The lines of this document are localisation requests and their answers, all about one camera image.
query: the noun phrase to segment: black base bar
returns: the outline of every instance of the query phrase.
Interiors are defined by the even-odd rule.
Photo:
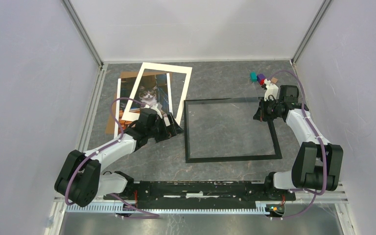
[[[135,200],[137,194],[141,209],[255,209],[256,201],[281,201],[282,195],[296,200],[294,193],[255,181],[140,181],[127,188],[133,193],[119,196]],[[115,200],[110,195],[104,199]]]

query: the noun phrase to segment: white perforated rail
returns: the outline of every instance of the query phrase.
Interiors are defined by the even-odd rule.
[[[266,204],[256,203],[255,209],[153,209],[144,211],[158,214],[269,214],[265,208]],[[134,211],[123,209],[123,203],[118,202],[92,202],[85,207],[72,205],[67,206],[66,212],[134,213]]]

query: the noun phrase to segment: table surface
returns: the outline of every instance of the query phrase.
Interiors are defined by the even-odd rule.
[[[263,96],[264,90],[250,81],[251,72],[255,71],[256,73],[263,73],[269,76],[278,70],[292,70],[289,61],[186,62],[168,64],[192,67],[187,100]],[[113,135],[105,134],[105,128],[110,115],[110,104],[117,91],[118,78],[123,71],[139,71],[140,66],[141,64],[108,65],[89,141],[89,149],[98,147],[113,138]],[[173,110],[177,110],[185,75],[173,73],[172,76],[172,106]],[[297,85],[295,79],[287,73],[279,74],[276,78],[279,80],[277,83],[278,86]],[[235,113],[233,108],[231,107],[230,110],[226,111],[230,118],[241,113],[240,111]],[[255,110],[249,111],[249,113],[255,113],[256,110],[257,106]],[[264,177],[271,171],[290,170],[299,151],[298,141],[290,127],[282,119],[275,120],[274,124],[282,152],[282,159],[280,160],[186,164],[185,136],[181,134],[159,143],[150,140],[147,145],[130,155],[122,157],[105,170],[123,171],[136,181],[264,180]],[[190,128],[195,129],[195,123],[190,123]],[[227,130],[221,129],[220,132],[215,131],[210,133],[208,131],[204,133],[196,132],[195,134],[204,137],[211,134],[220,135],[226,133]],[[270,140],[270,135],[262,133],[256,133],[256,140]],[[209,138],[209,141],[207,141],[207,138],[202,138],[201,140],[204,142],[204,148],[215,147],[215,144],[212,143],[212,141],[215,143],[215,140],[212,138]],[[242,137],[238,136],[237,133],[236,138],[230,139],[228,137],[227,145],[230,146],[232,152],[241,152],[244,151],[241,141]]]

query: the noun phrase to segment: white picture mat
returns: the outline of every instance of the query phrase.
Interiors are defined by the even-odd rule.
[[[138,89],[139,83],[141,82],[143,71],[145,69],[157,70],[157,71],[166,71],[166,72],[177,72],[177,73],[185,73],[186,74],[185,81],[184,81],[184,87],[183,87],[182,93],[181,93],[181,100],[179,102],[178,112],[177,112],[177,116],[175,118],[176,122],[179,125],[181,123],[182,111],[183,111],[183,107],[184,107],[184,100],[185,100],[185,98],[187,96],[187,92],[188,92],[189,80],[191,79],[192,67],[183,67],[183,66],[176,66],[176,65],[164,65],[164,64],[155,64],[155,63],[144,62],[141,66],[141,69],[139,70],[138,76],[136,77],[135,85],[133,86],[132,92],[130,93],[130,98],[135,98],[136,91]],[[135,121],[139,118],[139,114],[130,112],[131,106],[132,106],[132,101],[129,100],[127,102],[126,108],[123,112],[123,116],[122,116],[123,120]]]
[[[172,94],[171,94],[171,76],[168,72],[166,73],[166,85],[168,86],[169,112],[173,113],[173,111],[172,111]]]
[[[121,86],[121,83],[122,83],[122,79],[119,78],[117,80],[117,95],[116,95],[116,99],[119,99],[120,98],[120,86]],[[116,101],[116,113],[115,113],[115,116],[116,116],[116,119],[119,120],[119,114],[120,114],[120,100]],[[119,125],[118,123],[115,121],[115,133],[114,133],[114,138],[116,138],[118,136],[118,132],[119,132]]]

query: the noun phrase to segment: gray marble surface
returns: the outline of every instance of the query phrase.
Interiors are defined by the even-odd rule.
[[[256,113],[258,100],[187,104],[190,158],[275,154],[267,122],[250,118]]]
[[[192,67],[187,99],[263,96],[264,90],[251,83],[250,72],[255,71],[269,76],[278,70],[292,70],[289,61],[186,62],[168,64]],[[109,117],[110,104],[116,93],[119,75],[123,71],[139,71],[140,66],[141,64],[108,65],[90,137],[89,149],[100,146],[113,138],[113,135],[105,134],[105,128]],[[297,85],[294,78],[286,73],[279,74],[276,77],[279,79],[278,86],[285,84]],[[175,116],[179,104],[178,96],[181,94],[184,78],[184,74],[174,73],[171,82],[172,107]],[[237,114],[227,112],[227,115],[235,116],[239,113],[241,112]],[[281,160],[186,164],[184,135],[178,135],[160,143],[150,140],[143,148],[124,156],[107,167],[106,170],[121,170],[137,181],[263,180],[271,171],[290,170],[299,150],[298,141],[286,123],[281,119],[275,120],[274,123],[283,156]],[[214,132],[214,134],[224,134],[224,130],[220,133]],[[236,135],[237,138],[235,141],[229,140],[226,144],[230,146],[231,151],[244,151],[241,144],[236,144],[236,141],[241,141],[238,133]],[[264,139],[264,136],[256,133],[256,139]],[[214,146],[212,141],[207,141],[207,138],[204,138],[202,141],[203,146]]]

